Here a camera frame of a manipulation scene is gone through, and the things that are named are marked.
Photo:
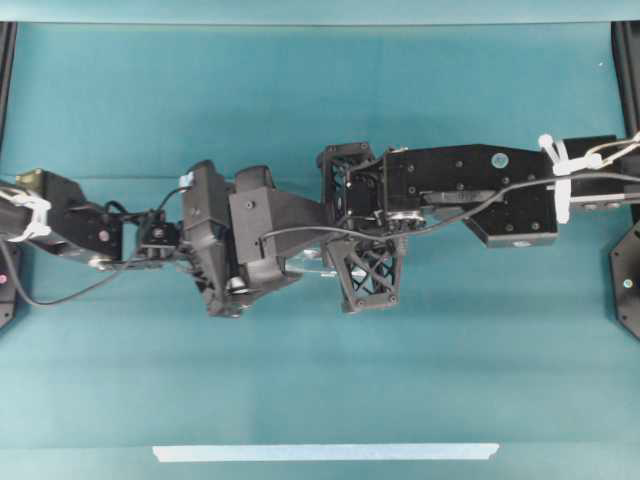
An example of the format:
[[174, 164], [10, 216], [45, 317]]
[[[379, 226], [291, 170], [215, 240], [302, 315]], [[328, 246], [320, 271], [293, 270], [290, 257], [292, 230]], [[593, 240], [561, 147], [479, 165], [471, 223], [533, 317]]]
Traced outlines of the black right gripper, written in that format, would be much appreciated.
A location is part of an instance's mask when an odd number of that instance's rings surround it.
[[[417, 230], [425, 225], [418, 209], [391, 212], [387, 207], [385, 157], [366, 142], [327, 146], [317, 157], [322, 202], [329, 224], [368, 235]], [[384, 309], [399, 301], [405, 255], [401, 240], [329, 241], [325, 257], [336, 271], [345, 313]]]

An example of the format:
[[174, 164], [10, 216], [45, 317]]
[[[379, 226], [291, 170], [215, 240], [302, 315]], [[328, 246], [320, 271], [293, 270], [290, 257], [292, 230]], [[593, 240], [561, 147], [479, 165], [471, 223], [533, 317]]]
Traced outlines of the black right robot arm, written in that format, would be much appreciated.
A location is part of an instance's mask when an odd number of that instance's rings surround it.
[[348, 313], [398, 303], [408, 241], [462, 223], [488, 247], [555, 241], [574, 208], [639, 199], [639, 140], [556, 140], [534, 150], [487, 144], [328, 146], [317, 158], [333, 233], [322, 245]]

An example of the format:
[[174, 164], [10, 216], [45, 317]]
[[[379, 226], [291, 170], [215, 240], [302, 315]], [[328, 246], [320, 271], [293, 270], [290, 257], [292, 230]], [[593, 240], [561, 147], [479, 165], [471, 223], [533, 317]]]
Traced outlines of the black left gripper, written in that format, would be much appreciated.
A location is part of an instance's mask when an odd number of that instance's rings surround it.
[[207, 313], [232, 317], [238, 313], [227, 283], [231, 278], [229, 242], [230, 184], [210, 160], [193, 165], [181, 180], [182, 244], [191, 275]]

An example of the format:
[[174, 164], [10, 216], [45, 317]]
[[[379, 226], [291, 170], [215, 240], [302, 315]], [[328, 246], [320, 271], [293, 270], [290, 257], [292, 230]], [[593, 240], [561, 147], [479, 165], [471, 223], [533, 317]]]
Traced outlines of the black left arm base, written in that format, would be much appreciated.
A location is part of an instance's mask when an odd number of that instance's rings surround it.
[[[1, 22], [1, 141], [4, 141], [17, 30], [16, 22]], [[15, 209], [15, 205], [6, 198], [8, 186], [7, 182], [1, 181], [1, 227], [8, 225], [12, 209]], [[1, 329], [7, 327], [15, 317], [17, 296], [13, 275], [5, 255], [1, 254]]]

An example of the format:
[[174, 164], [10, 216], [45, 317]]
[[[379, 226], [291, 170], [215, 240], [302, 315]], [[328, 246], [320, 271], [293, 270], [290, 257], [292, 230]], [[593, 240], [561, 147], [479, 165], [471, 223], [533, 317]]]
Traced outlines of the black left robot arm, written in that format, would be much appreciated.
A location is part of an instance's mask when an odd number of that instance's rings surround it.
[[183, 262], [211, 316], [237, 317], [228, 196], [232, 187], [205, 160], [180, 180], [182, 219], [165, 207], [130, 212], [118, 202], [89, 201], [78, 183], [36, 169], [1, 184], [1, 239], [28, 243], [99, 271], [160, 268]]

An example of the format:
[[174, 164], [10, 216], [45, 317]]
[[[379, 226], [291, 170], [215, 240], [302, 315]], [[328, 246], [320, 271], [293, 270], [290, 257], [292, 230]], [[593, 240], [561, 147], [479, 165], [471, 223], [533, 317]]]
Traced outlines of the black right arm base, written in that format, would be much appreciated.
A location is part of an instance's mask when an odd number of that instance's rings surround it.
[[[639, 21], [611, 25], [616, 68], [626, 133], [639, 131]], [[609, 255], [617, 321], [639, 339], [639, 198], [626, 198], [633, 226]]]

